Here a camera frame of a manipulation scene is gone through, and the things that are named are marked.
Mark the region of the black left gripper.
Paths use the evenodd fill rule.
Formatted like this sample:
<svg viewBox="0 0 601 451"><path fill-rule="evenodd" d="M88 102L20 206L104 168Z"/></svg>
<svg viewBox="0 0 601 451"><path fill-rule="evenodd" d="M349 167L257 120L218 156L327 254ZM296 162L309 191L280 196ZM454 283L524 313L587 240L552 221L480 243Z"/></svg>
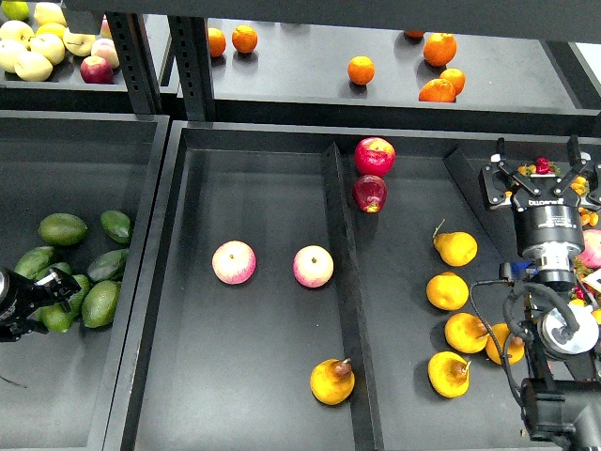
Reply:
<svg viewBox="0 0 601 451"><path fill-rule="evenodd" d="M23 335L49 333L48 328L31 316L39 305L69 304L69 299L81 291L70 274L51 268L40 280L29 279L1 269L1 335L2 342L17 342Z"/></svg>

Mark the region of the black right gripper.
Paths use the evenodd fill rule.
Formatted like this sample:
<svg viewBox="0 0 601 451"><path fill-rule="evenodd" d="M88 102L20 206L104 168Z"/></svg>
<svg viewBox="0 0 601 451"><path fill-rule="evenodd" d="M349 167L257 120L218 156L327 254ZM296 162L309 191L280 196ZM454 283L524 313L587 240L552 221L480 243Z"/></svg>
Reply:
<svg viewBox="0 0 601 451"><path fill-rule="evenodd" d="M552 195L567 202L577 194L577 206L599 210L600 164L581 150L576 135L566 149L570 168L556 178ZM574 259L585 250L578 208L534 200L535 184L506 158L503 138L481 168L479 182L488 210L514 209L517 254L531 263L532 279L552 289L572 289L577 283Z"/></svg>

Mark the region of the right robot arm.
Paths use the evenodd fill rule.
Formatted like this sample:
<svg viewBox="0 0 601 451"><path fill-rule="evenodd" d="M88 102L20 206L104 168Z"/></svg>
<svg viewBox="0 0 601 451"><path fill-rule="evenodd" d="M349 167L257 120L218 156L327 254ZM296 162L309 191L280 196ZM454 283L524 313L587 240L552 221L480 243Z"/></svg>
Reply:
<svg viewBox="0 0 601 451"><path fill-rule="evenodd" d="M573 305L583 284L575 259L585 249L578 209L597 204L591 192L571 187L579 176L597 177L575 136L567 142L569 169L521 171L505 158L505 142L481 169L485 205L513 213L521 263L503 263L498 283L510 291L502 304L509 338L522 340L528 376L513 378L508 340L495 339L511 393L529 438L563 450L600 447L600 326L595 301Z"/></svg>

